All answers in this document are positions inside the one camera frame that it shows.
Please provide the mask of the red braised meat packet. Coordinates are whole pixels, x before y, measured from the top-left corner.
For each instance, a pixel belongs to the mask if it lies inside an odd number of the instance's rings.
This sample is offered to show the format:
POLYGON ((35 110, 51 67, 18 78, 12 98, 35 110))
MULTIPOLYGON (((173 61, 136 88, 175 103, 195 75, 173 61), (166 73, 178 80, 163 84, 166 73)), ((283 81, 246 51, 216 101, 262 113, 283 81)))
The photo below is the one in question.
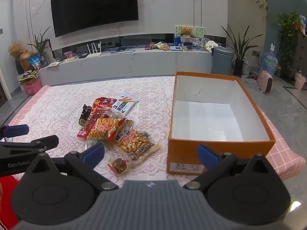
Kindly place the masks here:
POLYGON ((86 121, 86 125, 80 129, 77 134, 78 138, 86 140, 88 137, 89 132, 91 131, 92 127, 95 125, 98 118, 100 118, 100 112, 91 112, 90 116, 86 121))

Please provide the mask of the clear bag red date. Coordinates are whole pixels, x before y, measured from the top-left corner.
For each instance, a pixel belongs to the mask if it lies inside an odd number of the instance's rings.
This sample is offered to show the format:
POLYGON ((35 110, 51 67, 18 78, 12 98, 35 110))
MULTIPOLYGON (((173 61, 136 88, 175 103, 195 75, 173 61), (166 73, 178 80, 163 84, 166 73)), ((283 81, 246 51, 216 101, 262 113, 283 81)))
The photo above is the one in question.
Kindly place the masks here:
POLYGON ((121 176, 131 170, 131 159, 121 148, 112 148, 108 159, 108 167, 114 174, 121 176))

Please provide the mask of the orange stick snack bag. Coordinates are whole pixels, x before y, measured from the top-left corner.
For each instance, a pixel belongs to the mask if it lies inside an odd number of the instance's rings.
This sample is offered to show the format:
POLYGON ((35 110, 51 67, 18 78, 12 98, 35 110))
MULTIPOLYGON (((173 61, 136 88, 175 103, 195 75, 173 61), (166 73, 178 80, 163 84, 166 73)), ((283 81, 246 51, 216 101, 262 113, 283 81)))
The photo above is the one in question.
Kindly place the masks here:
POLYGON ((90 128, 87 135, 87 140, 110 140, 112 141, 120 127, 125 122, 125 118, 99 118, 95 124, 90 128))

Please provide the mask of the dark seaweed snack packet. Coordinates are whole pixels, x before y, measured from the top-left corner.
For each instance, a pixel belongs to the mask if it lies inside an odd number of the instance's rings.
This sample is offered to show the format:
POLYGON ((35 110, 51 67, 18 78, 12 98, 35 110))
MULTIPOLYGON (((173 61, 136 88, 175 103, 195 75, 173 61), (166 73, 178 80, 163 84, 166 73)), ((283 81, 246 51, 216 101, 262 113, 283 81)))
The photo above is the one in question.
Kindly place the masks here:
POLYGON ((78 124, 80 126, 85 126, 86 125, 86 121, 88 119, 88 117, 90 116, 92 107, 89 105, 84 104, 84 106, 82 107, 82 113, 80 115, 80 118, 78 120, 78 124))

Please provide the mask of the yellow peanut snack bag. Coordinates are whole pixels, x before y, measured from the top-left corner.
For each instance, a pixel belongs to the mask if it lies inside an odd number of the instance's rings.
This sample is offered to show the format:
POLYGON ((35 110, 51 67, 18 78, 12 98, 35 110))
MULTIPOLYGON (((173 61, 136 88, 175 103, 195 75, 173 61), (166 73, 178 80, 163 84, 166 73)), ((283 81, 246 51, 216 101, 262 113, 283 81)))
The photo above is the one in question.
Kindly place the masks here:
POLYGON ((158 151, 160 145, 151 140, 149 133, 131 128, 127 135, 123 135, 115 146, 116 151, 131 166, 142 163, 148 156, 158 151))

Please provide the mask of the red puffed snack bag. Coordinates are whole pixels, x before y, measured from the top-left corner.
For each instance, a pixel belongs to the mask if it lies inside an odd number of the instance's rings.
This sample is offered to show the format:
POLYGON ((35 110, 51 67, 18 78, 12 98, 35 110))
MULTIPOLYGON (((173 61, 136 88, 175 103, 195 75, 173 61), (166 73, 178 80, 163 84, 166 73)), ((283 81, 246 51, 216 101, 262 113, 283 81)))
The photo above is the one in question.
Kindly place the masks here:
POLYGON ((110 117, 111 116, 111 108, 114 106, 114 104, 118 101, 114 98, 106 98, 106 97, 100 97, 94 100, 92 111, 91 112, 100 112, 100 118, 102 117, 110 117))

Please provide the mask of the white spicy strip packet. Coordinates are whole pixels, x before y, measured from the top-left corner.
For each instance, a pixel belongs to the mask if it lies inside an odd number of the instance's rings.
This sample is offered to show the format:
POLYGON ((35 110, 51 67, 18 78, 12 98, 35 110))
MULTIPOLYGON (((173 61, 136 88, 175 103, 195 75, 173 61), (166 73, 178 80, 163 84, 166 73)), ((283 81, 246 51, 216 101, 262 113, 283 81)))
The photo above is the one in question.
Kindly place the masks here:
POLYGON ((136 97, 127 92, 123 92, 122 96, 111 107, 111 111, 124 118, 137 102, 138 99, 136 97))

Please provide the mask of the pink storage basket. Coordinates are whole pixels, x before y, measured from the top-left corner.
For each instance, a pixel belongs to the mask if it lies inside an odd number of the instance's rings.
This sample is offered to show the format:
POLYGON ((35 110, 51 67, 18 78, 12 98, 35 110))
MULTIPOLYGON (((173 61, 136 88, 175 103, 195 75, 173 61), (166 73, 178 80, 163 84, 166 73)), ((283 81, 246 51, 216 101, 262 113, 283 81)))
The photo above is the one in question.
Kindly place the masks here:
POLYGON ((34 79, 31 83, 23 85, 23 88, 28 96, 33 96, 42 88, 41 80, 39 78, 34 79))

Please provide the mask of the orange cardboard box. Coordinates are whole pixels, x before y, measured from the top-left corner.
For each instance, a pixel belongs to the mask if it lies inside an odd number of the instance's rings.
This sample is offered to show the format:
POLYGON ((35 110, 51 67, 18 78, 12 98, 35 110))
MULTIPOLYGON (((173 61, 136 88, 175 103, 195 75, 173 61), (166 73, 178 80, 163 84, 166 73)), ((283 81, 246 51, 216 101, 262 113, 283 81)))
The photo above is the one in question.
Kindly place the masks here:
POLYGON ((234 76, 177 72, 174 81, 167 173, 199 175, 204 144, 239 158, 267 155, 276 140, 259 107, 234 76))

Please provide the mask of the potted plant left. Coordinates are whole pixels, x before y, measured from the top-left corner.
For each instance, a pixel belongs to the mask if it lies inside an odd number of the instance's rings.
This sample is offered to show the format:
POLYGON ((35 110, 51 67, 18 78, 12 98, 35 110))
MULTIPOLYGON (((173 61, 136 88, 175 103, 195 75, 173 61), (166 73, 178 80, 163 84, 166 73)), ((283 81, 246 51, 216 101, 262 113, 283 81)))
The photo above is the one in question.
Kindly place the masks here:
POLYGON ((38 36, 34 35, 34 43, 28 43, 29 46, 34 47, 36 50, 36 53, 39 57, 39 60, 41 62, 42 66, 47 65, 47 56, 45 49, 47 44, 50 42, 48 38, 45 37, 45 34, 47 33, 49 28, 47 28, 43 33, 39 32, 38 36))

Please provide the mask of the potted plant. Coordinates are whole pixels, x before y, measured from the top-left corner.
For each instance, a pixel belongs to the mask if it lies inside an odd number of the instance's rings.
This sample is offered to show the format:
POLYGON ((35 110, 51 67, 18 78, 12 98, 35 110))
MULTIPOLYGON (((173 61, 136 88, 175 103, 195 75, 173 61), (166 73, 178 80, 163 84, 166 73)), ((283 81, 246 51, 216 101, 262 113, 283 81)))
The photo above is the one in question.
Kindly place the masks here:
POLYGON ((28 43, 29 46, 34 47, 36 50, 36 53, 39 57, 39 60, 41 62, 42 66, 47 65, 47 56, 45 49, 47 44, 50 42, 48 38, 45 37, 45 34, 47 33, 49 28, 47 28, 43 33, 39 32, 38 36, 34 35, 34 43, 28 43))
POLYGON ((250 26, 247 26, 243 36, 241 36, 240 33, 238 33, 238 36, 235 36, 230 26, 227 26, 227 29, 225 29, 223 26, 221 26, 221 28, 226 33, 226 35, 230 39, 230 42, 232 43, 232 45, 227 44, 227 46, 229 46, 235 54, 234 75, 241 77, 243 73, 243 65, 246 52, 249 49, 258 47, 258 45, 250 45, 250 42, 254 39, 257 39, 258 37, 261 37, 263 34, 247 38, 247 33, 249 31, 250 26))

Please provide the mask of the grey trash bin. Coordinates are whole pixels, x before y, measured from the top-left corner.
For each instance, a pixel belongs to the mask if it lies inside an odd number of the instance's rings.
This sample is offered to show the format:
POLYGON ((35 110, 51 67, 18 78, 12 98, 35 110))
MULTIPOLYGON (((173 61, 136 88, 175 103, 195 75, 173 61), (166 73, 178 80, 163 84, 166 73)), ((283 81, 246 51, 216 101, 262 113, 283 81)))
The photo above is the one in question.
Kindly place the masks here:
POLYGON ((234 51, 227 47, 214 47, 212 51, 212 74, 232 75, 234 51))

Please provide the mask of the potted plant right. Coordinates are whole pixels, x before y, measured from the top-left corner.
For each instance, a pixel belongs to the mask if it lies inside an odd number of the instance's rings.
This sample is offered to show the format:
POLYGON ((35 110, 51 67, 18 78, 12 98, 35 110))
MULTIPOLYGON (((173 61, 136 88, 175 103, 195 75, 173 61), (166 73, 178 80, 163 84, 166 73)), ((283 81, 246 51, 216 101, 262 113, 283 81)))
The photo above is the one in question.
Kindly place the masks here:
POLYGON ((232 45, 227 44, 227 46, 229 46, 235 54, 234 75, 241 77, 243 73, 243 65, 246 52, 249 49, 258 47, 258 45, 250 45, 250 42, 254 39, 257 39, 258 37, 261 37, 263 34, 247 38, 247 33, 249 31, 250 26, 247 26, 243 36, 241 36, 240 33, 238 33, 238 36, 235 36, 230 26, 227 26, 227 29, 225 29, 223 26, 221 26, 221 28, 226 33, 226 35, 230 39, 230 42, 232 43, 232 45))

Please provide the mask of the grey tv console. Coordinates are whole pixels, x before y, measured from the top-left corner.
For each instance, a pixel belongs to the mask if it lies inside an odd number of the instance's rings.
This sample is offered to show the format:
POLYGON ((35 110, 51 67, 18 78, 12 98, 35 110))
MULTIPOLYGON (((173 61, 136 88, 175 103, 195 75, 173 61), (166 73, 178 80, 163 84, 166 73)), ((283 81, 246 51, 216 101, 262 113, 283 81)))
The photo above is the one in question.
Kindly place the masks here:
POLYGON ((177 71, 211 73, 212 53, 207 50, 163 51, 135 47, 121 53, 62 62, 39 70, 43 86, 120 78, 173 76, 177 71))

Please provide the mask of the hanging green vine plant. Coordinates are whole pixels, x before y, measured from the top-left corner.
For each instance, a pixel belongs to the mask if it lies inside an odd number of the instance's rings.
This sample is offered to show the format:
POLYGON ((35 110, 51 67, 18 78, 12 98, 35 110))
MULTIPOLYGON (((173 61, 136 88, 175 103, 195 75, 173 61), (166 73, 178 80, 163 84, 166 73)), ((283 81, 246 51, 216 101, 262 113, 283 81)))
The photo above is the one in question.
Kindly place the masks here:
POLYGON ((287 69, 292 68, 297 47, 298 35, 302 23, 296 12, 284 12, 275 17, 275 23, 281 28, 281 60, 287 69))

